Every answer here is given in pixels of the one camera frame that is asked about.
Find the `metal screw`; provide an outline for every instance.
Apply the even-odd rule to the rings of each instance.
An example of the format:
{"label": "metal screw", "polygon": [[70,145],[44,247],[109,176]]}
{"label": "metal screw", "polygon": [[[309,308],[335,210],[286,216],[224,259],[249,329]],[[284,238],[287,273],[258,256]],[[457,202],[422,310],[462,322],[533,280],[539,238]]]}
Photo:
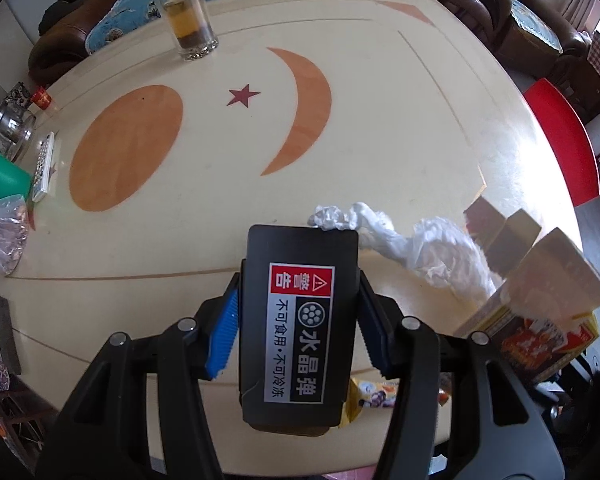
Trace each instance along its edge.
{"label": "metal screw", "polygon": [[407,330],[417,330],[420,328],[420,320],[417,317],[406,316],[402,318],[402,326]]}
{"label": "metal screw", "polygon": [[471,341],[480,346],[485,346],[489,342],[489,336],[484,332],[474,332],[471,334]]}
{"label": "metal screw", "polygon": [[113,346],[122,346],[125,342],[126,334],[124,332],[116,332],[109,338],[109,344]]}
{"label": "metal screw", "polygon": [[178,329],[182,330],[183,332],[190,332],[195,327],[196,327],[196,320],[193,319],[192,317],[183,317],[178,322]]}

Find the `red plastic stool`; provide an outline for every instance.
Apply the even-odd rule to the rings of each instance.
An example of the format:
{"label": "red plastic stool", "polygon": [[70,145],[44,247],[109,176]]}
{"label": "red plastic stool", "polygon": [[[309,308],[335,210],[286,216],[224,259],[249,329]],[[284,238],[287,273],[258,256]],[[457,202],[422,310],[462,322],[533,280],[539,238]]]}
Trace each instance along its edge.
{"label": "red plastic stool", "polygon": [[596,155],[567,99],[546,79],[536,81],[524,95],[554,150],[573,206],[600,196]]}

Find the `clear plastic bag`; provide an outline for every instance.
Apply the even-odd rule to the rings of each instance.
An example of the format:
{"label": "clear plastic bag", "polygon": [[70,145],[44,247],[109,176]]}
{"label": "clear plastic bag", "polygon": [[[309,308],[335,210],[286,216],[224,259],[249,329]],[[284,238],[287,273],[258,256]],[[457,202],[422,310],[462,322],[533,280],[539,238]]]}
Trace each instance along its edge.
{"label": "clear plastic bag", "polygon": [[6,276],[16,268],[24,249],[29,222],[22,195],[0,199],[0,274]]}
{"label": "clear plastic bag", "polygon": [[435,287],[446,287],[464,300],[482,306],[502,279],[489,270],[481,248],[452,221],[435,217],[421,220],[413,236],[394,230],[391,219],[363,202],[349,213],[336,206],[318,206],[308,224],[324,230],[358,231],[360,248],[373,249],[400,263]]}

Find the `glass base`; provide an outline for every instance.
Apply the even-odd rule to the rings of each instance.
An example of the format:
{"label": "glass base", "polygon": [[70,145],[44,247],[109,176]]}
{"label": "glass base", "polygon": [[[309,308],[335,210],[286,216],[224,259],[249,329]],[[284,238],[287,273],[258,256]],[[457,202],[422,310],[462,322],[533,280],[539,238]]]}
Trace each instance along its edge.
{"label": "glass base", "polygon": [[205,57],[207,54],[211,53],[216,46],[218,46],[218,38],[213,38],[208,43],[200,44],[187,49],[180,48],[179,52],[180,56],[182,56],[182,59],[190,61],[192,59]]}

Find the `warning label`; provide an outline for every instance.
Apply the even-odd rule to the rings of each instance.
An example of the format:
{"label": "warning label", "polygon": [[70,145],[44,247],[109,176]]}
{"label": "warning label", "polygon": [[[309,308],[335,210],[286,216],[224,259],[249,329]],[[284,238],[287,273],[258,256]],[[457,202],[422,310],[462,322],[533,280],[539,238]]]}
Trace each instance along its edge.
{"label": "warning label", "polygon": [[265,402],[321,404],[335,267],[269,265]]}

